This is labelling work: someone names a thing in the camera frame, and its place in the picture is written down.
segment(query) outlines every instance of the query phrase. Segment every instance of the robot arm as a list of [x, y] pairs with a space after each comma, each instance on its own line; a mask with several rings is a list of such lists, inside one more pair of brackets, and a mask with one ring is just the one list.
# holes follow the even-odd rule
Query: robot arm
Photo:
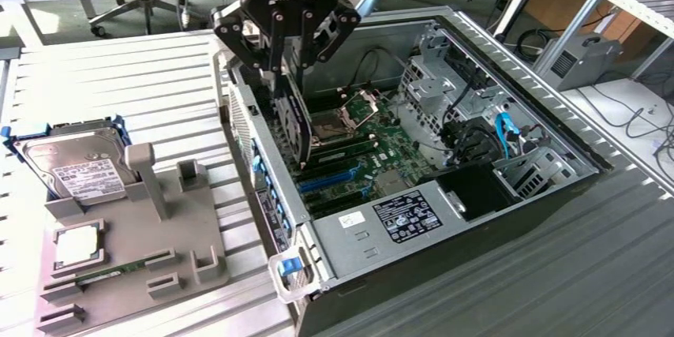
[[[355, 3], [363, 13], [372, 10], [373, 0]], [[329, 59], [361, 16], [348, 0], [239, 0], [237, 6], [217, 10], [212, 18], [215, 34], [243, 64], [277, 75], [285, 38], [297, 39], [293, 64], [301, 72]], [[241, 33], [245, 19], [260, 29], [256, 42]]]

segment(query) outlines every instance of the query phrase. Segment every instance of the hard drive label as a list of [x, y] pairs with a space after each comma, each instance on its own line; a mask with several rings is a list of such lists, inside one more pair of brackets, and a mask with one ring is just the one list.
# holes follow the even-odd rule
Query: hard drive label
[[372, 208], [391, 240], [397, 244], [441, 226], [440, 219], [419, 191], [393, 197]]
[[56, 167], [53, 173], [74, 200], [85, 200], [124, 191], [122, 180], [109, 159]]

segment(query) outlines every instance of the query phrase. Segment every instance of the metal rack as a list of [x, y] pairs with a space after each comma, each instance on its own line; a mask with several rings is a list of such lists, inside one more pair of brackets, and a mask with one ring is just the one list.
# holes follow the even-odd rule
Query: metal rack
[[[574, 17], [571, 24], [568, 25], [567, 30], [563, 32], [559, 40], [555, 45], [551, 46], [544, 55], [536, 61], [536, 64], [532, 67], [534, 72], [539, 76], [544, 76], [548, 70], [551, 69], [555, 61], [559, 59], [562, 52], [564, 51], [564, 46], [567, 45], [571, 37], [579, 32], [583, 24], [587, 22], [587, 19], [591, 18], [591, 14], [595, 11], [596, 6], [603, 0], [587, 0], [584, 5], [578, 12], [578, 15]], [[646, 58], [643, 63], [631, 73], [631, 78], [638, 78], [651, 63], [656, 60], [660, 54], [670, 47], [674, 42], [674, 0], [606, 0], [614, 6], [619, 7], [622, 10], [628, 12], [636, 19], [647, 23], [655, 30], [658, 30], [662, 34], [666, 35], [666, 40], [660, 44], [660, 46], [652, 51], [650, 56]], [[606, 26], [610, 23], [610, 17], [596, 26], [596, 33], [602, 33], [606, 29]], [[614, 98], [620, 98], [622, 95], [630, 94], [622, 101], [632, 108], [639, 109], [643, 108], [648, 110], [640, 118], [650, 119], [651, 122], [656, 122], [656, 125], [664, 125], [668, 123], [670, 119], [670, 109], [671, 106], [667, 105], [666, 101], [660, 99], [660, 97], [654, 94], [646, 86], [639, 84], [635, 79], [627, 78], [620, 81], [612, 81], [606, 83], [604, 85], [598, 86], [608, 96]], [[662, 174], [662, 171], [671, 170], [671, 164], [663, 163], [663, 167], [658, 167], [655, 159], [651, 157], [652, 149], [651, 143], [654, 140], [664, 140], [666, 133], [648, 133], [647, 136], [639, 138], [636, 140], [627, 138], [624, 129], [615, 128], [611, 125], [606, 124], [602, 120], [602, 117], [596, 112], [587, 106], [587, 102], [578, 96], [576, 90], [568, 90], [562, 92], [562, 95], [576, 104], [576, 106], [583, 109], [583, 112], [588, 117], [591, 117], [598, 124], [598, 127], [604, 129], [607, 133], [610, 133], [616, 140], [618, 144], [627, 149], [631, 154], [636, 157], [636, 160], [642, 161], [642, 164], [646, 167], [650, 167], [652, 172], [651, 175], [654, 178], [659, 177], [660, 183], [664, 183], [663, 186], [666, 188], [674, 189], [674, 183], [666, 178]], [[590, 96], [590, 101], [592, 104], [599, 104], [599, 109], [603, 114], [611, 115], [608, 118], [611, 120], [627, 120], [632, 116], [632, 112], [622, 107], [615, 107], [615, 103], [606, 102], [606, 98], [602, 96], [594, 96], [594, 92], [587, 92], [587, 96]]]
[[[594, 12], [600, 1], [602, 0], [586, 1], [555, 46], [551, 47], [550, 51], [546, 54], [546, 57], [543, 57], [534, 65], [534, 71], [538, 73], [538, 75], [542, 75], [551, 68], [555, 60], [562, 55], [563, 47], [566, 46], [568, 39], [578, 33], [583, 23]], [[647, 23], [651, 27], [654, 27], [655, 30], [658, 30], [668, 37], [632, 73], [631, 76], [638, 77], [650, 66], [650, 64], [655, 61], [656, 57], [671, 45], [674, 39], [674, 0], [606, 1], [628, 12], [636, 19]], [[602, 32], [606, 26], [607, 22], [602, 23], [596, 27], [595, 32]]]

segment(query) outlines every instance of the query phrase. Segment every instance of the gray plastic holder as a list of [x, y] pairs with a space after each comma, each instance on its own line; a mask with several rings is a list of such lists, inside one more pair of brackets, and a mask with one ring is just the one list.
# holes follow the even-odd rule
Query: gray plastic holder
[[84, 315], [84, 309], [77, 304], [64, 305], [40, 316], [37, 329], [44, 333], [52, 333], [74, 328], [82, 323]]
[[164, 253], [164, 255], [160, 258], [145, 262], [145, 268], [149, 272], [166, 268], [168, 266], [173, 266], [180, 262], [180, 256], [176, 254], [174, 248], [158, 250], [153, 253], [145, 254], [145, 256], [156, 256], [161, 253]]
[[213, 280], [221, 274], [220, 258], [215, 252], [215, 248], [211, 246], [211, 256], [208, 258], [197, 258], [193, 250], [189, 251], [189, 257], [192, 258], [192, 271], [193, 278], [199, 284]]
[[72, 197], [50, 200], [44, 204], [44, 207], [56, 220], [84, 215], [84, 208]]
[[64, 284], [40, 293], [40, 297], [49, 303], [68, 296], [78, 295], [82, 293], [82, 288], [74, 283]]
[[185, 193], [192, 189], [200, 189], [208, 184], [207, 168], [195, 159], [176, 163], [176, 172], [181, 192]]
[[124, 162], [126, 163], [126, 167], [140, 174], [141, 184], [152, 199], [152, 206], [157, 212], [158, 221], [170, 219], [157, 176], [152, 170], [152, 165], [154, 164], [154, 149], [152, 148], [152, 144], [146, 142], [144, 144], [128, 145], [124, 148]]
[[182, 289], [180, 278], [177, 278], [176, 272], [149, 279], [145, 284], [146, 294], [152, 297], [152, 299], [157, 299], [161, 296], [174, 294]]

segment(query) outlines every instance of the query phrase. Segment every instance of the hard drive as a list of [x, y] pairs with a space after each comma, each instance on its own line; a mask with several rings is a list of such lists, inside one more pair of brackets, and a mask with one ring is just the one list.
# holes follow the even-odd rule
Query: hard drive
[[52, 199], [84, 206], [125, 197], [137, 174], [124, 163], [122, 123], [109, 119], [34, 129], [4, 130], [4, 144], [30, 167]]

